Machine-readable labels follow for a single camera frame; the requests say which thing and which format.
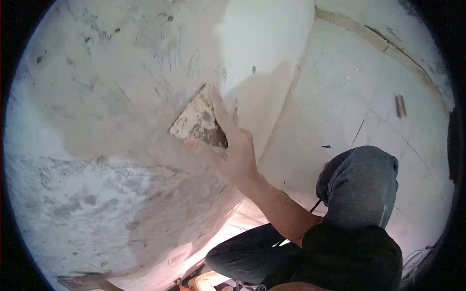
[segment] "dark jeans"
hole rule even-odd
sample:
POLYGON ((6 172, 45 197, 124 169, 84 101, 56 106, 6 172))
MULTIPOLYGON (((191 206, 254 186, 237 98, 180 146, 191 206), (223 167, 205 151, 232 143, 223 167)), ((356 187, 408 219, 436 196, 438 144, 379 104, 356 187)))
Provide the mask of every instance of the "dark jeans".
MULTIPOLYGON (((339 154, 317 181, 316 194, 329 208, 323 223, 346 229, 385 228, 395 204, 397 174, 398 160, 379 148, 363 146, 339 154)), ((224 276, 254 284, 278 267, 289 278, 287 265, 299 259, 302 250, 294 243, 275 246, 284 239, 265 224, 219 244, 207 254, 206 262, 224 276)))

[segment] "man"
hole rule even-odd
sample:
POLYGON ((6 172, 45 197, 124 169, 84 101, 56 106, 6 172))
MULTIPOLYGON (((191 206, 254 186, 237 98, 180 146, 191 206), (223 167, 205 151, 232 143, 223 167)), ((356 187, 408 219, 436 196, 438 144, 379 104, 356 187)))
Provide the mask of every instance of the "man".
MULTIPOLYGON (((185 147, 251 199, 270 221, 207 254, 207 264, 221 274, 220 279, 261 284, 272 291, 396 290, 401 250, 384 228, 398 188, 397 159, 372 146, 333 158, 317 182, 317 196, 328 207, 319 223, 319 217, 258 172, 252 134, 232 122, 215 88, 210 98, 228 148, 218 153, 198 140, 186 141, 185 147), (281 245, 285 239, 291 242, 281 245)), ((89 290, 95 280, 87 279, 68 283, 89 290)), ((106 290, 116 290, 106 279, 100 280, 106 290)))

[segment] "putty knife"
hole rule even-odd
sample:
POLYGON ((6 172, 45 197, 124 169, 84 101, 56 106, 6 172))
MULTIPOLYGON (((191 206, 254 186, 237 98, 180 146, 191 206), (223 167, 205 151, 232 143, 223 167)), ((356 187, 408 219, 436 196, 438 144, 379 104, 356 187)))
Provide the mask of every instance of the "putty knife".
POLYGON ((208 84, 201 86, 192 100, 170 126, 168 132, 178 138, 196 138, 215 147, 228 147, 225 133, 220 128, 209 98, 208 84))

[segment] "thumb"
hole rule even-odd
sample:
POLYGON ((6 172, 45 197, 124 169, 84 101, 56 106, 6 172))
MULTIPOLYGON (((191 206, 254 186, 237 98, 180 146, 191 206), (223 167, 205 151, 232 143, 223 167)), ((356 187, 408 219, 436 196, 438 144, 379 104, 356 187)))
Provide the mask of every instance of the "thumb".
POLYGON ((184 142, 184 147, 193 150, 201 159, 205 160, 210 167, 216 168, 217 153, 211 146, 199 139, 188 139, 184 142))

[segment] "skin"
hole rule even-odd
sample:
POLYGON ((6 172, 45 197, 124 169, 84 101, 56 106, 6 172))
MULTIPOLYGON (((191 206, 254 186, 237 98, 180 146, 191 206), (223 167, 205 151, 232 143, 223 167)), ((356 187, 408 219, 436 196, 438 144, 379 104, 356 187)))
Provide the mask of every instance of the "skin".
MULTIPOLYGON (((315 216, 293 201, 283 192, 273 187, 264 176, 258 172, 254 152, 253 135, 246 129, 238 127, 228 115, 222 98, 215 87, 209 91, 218 124, 225 132, 228 148, 218 152, 200 140, 187 140, 185 148, 197 154, 200 160, 208 163, 210 169, 241 193, 251 199, 264 213, 277 231, 291 242, 302 248, 302 238, 306 232, 320 221, 315 216)), ((102 289, 106 291, 121 291, 102 275, 89 278, 75 278, 74 282, 85 282, 79 290, 102 289)), ((191 291, 181 287, 180 291, 191 291)), ((276 286, 272 291, 326 291, 308 283, 293 282, 276 286)))

